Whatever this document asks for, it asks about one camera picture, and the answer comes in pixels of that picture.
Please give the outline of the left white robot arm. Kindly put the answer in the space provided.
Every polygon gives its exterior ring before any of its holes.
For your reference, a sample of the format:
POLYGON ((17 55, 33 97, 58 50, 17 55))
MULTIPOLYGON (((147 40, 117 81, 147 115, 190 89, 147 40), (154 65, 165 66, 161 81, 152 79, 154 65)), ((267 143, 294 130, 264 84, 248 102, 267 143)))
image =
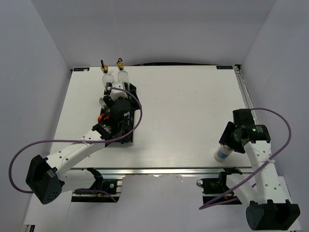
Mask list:
POLYGON ((140 107, 133 98, 120 98, 112 102, 109 111, 99 117, 98 123, 81 140, 45 158, 35 156, 30 162, 26 183, 40 202, 48 204, 66 191, 103 191, 103 176, 95 168, 88 167, 75 174, 69 171, 91 154, 129 136, 134 112, 140 107))

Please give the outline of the red cap amber sauce bottle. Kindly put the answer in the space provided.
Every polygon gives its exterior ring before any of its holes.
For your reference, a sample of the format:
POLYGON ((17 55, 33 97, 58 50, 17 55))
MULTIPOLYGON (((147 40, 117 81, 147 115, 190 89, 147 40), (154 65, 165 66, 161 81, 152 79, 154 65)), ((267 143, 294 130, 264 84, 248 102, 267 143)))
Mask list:
POLYGON ((103 113, 98 117, 98 123, 100 122, 107 122, 110 119, 110 115, 108 113, 103 113))

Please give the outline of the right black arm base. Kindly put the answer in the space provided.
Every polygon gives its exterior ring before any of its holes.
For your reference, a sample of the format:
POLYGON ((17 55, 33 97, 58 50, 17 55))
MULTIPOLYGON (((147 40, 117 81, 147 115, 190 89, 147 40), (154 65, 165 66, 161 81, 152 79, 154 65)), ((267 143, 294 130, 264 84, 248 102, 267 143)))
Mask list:
MULTIPOLYGON (((219 172, 218 177, 215 178, 202 178, 197 180, 196 184, 198 187, 202 188, 202 199, 203 204, 206 202, 214 199, 217 195, 224 193, 225 191, 229 190, 226 186, 226 177, 232 174, 242 174, 242 171, 238 168, 224 168, 223 171, 219 172)), ((226 205, 240 205, 240 200, 234 195, 234 192, 229 193, 229 195, 218 199, 214 203, 221 203, 224 201, 233 200, 227 203, 226 205)))

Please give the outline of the black divided organizer tray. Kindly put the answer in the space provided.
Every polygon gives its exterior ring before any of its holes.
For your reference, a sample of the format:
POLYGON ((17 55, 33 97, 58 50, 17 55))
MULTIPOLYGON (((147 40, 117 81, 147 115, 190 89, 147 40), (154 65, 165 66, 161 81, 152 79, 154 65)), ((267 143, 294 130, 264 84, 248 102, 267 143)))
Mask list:
POLYGON ((120 138, 118 143, 133 142, 135 111, 140 109, 136 87, 122 81, 108 83, 100 97, 101 111, 93 130, 105 141, 120 138))

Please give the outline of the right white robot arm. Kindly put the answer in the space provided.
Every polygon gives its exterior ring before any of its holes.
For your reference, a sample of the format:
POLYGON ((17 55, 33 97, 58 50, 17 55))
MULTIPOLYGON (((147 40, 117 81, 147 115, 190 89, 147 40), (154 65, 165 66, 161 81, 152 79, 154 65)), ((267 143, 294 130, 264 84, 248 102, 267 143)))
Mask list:
POLYGON ((253 231, 286 231, 300 215, 299 206, 289 201, 281 187, 270 141, 267 127, 255 124, 250 109, 233 111, 233 121, 228 122, 219 141, 232 151, 247 154, 250 160, 256 188, 243 183, 240 174, 220 178, 218 188, 225 193, 233 191, 247 205, 246 219, 253 231))

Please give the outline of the square glass oil bottle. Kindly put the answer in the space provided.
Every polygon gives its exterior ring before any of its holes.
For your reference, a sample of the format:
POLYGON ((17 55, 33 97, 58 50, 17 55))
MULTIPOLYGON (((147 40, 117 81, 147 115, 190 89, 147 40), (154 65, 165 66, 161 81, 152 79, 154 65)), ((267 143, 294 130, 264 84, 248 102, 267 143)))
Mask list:
POLYGON ((123 63, 123 60, 121 58, 117 61, 117 67, 118 67, 118 81, 122 81, 125 85, 126 90, 130 90, 130 80, 128 76, 128 72, 125 70, 125 66, 123 63))

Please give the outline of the round glass bottle gold spout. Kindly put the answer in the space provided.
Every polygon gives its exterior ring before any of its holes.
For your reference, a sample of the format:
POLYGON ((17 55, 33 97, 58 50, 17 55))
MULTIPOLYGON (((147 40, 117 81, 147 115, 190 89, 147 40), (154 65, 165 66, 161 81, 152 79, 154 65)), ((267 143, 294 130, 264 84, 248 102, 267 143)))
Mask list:
POLYGON ((103 60, 101 62, 101 70, 103 72, 102 82, 104 89, 107 91, 108 87, 112 86, 114 82, 114 76, 109 72, 108 66, 104 63, 103 60))

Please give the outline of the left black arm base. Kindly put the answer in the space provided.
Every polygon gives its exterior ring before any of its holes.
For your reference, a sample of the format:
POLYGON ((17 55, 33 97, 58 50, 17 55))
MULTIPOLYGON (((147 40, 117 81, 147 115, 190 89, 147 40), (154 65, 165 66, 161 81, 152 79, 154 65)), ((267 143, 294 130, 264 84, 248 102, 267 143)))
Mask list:
POLYGON ((91 174, 94 181, 90 181, 90 187, 79 187, 73 192, 71 201, 75 203, 117 203, 121 191, 120 180, 115 178, 105 178, 102 174, 94 169, 84 169, 86 174, 91 174))

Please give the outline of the blue label silver lid jar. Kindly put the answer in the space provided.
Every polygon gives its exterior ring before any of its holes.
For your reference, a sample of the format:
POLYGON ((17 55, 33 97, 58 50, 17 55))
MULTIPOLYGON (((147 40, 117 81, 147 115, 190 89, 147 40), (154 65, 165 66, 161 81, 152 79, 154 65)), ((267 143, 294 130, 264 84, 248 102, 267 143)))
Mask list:
POLYGON ((226 146, 226 145, 220 145, 218 147, 218 149, 216 150, 216 152, 214 153, 214 158, 219 161, 222 162, 224 161, 226 158, 229 157, 229 155, 233 152, 233 150, 226 146))

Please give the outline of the tall clear jar with grains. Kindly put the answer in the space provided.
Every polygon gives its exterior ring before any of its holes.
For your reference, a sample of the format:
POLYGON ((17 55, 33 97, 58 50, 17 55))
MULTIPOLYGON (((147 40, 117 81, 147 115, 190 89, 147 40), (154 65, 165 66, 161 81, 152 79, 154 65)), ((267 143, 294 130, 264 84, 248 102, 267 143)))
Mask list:
POLYGON ((112 105, 113 100, 111 99, 110 95, 102 95, 99 98, 99 104, 101 105, 101 108, 108 108, 112 105))

